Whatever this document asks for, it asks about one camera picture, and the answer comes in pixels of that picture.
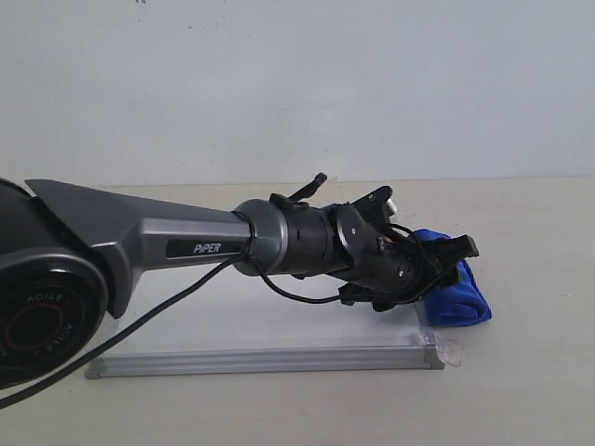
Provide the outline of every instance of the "table surface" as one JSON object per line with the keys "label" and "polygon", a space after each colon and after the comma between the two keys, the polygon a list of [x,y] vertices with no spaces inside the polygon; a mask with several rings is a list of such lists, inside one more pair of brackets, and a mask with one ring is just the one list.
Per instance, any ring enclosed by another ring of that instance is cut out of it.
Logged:
{"label": "table surface", "polygon": [[[472,235],[494,318],[441,330],[444,371],[208,375],[87,381],[82,371],[0,413],[2,444],[590,444],[595,177],[393,181],[400,221]],[[378,183],[330,182],[314,203]],[[233,208],[295,185],[112,188]]]}

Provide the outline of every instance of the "robotic arm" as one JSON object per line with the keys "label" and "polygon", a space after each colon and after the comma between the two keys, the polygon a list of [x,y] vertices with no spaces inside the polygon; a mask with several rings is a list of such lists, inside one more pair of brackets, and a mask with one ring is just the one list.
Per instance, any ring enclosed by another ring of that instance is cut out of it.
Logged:
{"label": "robotic arm", "polygon": [[479,254],[469,236],[422,243],[391,224],[386,186],[354,203],[308,205],[325,180],[230,212],[43,179],[27,181],[32,196],[0,180],[0,388],[71,359],[106,312],[122,317],[147,270],[237,258],[238,271],[285,296],[268,276],[326,274],[346,284],[316,302],[385,311],[455,283],[456,264]]}

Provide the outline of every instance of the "blue cloth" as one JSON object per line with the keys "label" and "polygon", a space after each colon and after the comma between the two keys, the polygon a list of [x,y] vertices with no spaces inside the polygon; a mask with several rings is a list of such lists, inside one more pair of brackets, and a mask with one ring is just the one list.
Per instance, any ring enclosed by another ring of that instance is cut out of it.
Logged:
{"label": "blue cloth", "polygon": [[[417,230],[422,242],[450,237],[433,230]],[[435,326],[466,327],[492,319],[492,310],[483,298],[466,260],[457,265],[461,281],[441,288],[437,286],[424,299],[428,319]]]}

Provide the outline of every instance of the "white wall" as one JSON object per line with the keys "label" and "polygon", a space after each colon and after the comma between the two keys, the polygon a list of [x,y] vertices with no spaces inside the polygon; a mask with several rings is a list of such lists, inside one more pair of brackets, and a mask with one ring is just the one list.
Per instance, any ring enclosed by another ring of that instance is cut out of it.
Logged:
{"label": "white wall", "polygon": [[595,174],[595,3],[3,2],[0,176]]}

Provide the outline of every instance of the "red ring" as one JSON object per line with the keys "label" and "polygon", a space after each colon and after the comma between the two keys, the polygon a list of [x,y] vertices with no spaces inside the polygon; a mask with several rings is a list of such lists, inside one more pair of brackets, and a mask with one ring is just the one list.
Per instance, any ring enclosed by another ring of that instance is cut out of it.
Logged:
{"label": "red ring", "polygon": [[[56,330],[54,330],[54,332],[50,336],[46,337],[46,339],[44,339],[42,342],[40,342],[38,344],[35,344],[34,346],[30,346],[30,347],[26,347],[26,348],[20,347],[18,344],[14,343],[12,336],[11,336],[11,331],[14,329],[15,321],[17,321],[24,314],[27,314],[32,309],[38,309],[38,308],[55,309],[59,314],[58,328]],[[54,304],[48,304],[46,302],[39,302],[35,305],[31,305],[29,307],[23,308],[21,311],[19,311],[17,314],[15,314],[12,317],[12,319],[8,322],[7,328],[5,329],[5,340],[7,342],[7,346],[12,348],[13,350],[20,350],[20,351],[33,350],[33,349],[40,348],[40,347],[43,347],[44,345],[48,344],[60,332],[63,325],[64,325],[64,314],[62,313],[62,310],[60,309],[60,307],[58,307],[57,305],[54,305]]]}

